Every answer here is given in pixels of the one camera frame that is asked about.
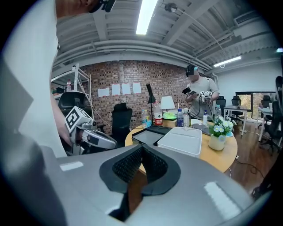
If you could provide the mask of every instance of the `brick wall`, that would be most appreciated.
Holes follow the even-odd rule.
[[[148,61],[119,61],[105,62],[88,65],[81,68],[86,74],[92,77],[92,103],[101,117],[112,125],[112,111],[116,104],[127,103],[127,107],[133,110],[131,128],[135,128],[142,123],[142,109],[147,109],[150,113],[150,104],[147,104],[149,94],[146,84],[150,83],[154,97],[160,102],[163,96],[172,96],[175,107],[177,103],[181,108],[188,107],[184,101],[185,96],[182,90],[186,88],[188,79],[185,69],[170,64]],[[132,82],[141,83],[141,94],[112,96],[111,84],[130,83],[131,93],[133,93]],[[109,97],[98,97],[99,88],[110,88]],[[95,113],[98,124],[104,123]],[[109,126],[105,127],[107,134],[111,133]]]

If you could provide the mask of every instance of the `white wall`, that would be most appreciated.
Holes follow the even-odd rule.
[[[277,76],[282,76],[282,68],[277,61],[220,72],[216,75],[218,75],[220,95],[225,97],[228,106],[232,105],[231,100],[236,92],[275,92],[275,79]]]

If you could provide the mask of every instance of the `white lampshade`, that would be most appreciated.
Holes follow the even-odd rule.
[[[161,98],[161,109],[175,109],[173,98],[172,97]]]

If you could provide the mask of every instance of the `black desk lamp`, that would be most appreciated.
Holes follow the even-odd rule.
[[[147,84],[146,85],[146,88],[149,92],[149,101],[147,102],[148,104],[150,104],[150,109],[151,109],[151,121],[152,121],[152,125],[153,125],[153,112],[152,112],[152,104],[156,101],[156,99],[154,98],[153,96],[153,93],[152,93],[152,89],[151,89],[151,86],[150,84]]]

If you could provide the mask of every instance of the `ceiling light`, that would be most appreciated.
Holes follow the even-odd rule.
[[[278,49],[276,50],[276,52],[277,52],[277,53],[282,53],[282,52],[283,52],[283,48],[278,48]]]
[[[138,17],[137,34],[146,35],[157,2],[158,0],[142,0],[141,11]]]
[[[216,67],[218,67],[218,66],[220,66],[220,65],[223,65],[223,64],[226,64],[226,63],[230,63],[230,62],[233,62],[233,61],[235,61],[235,60],[240,60],[240,59],[241,59],[241,57],[238,56],[238,57],[232,58],[232,59],[230,59],[230,60],[226,60],[226,61],[223,61],[223,62],[221,62],[221,63],[215,64],[215,65],[213,65],[213,66],[216,68]]]

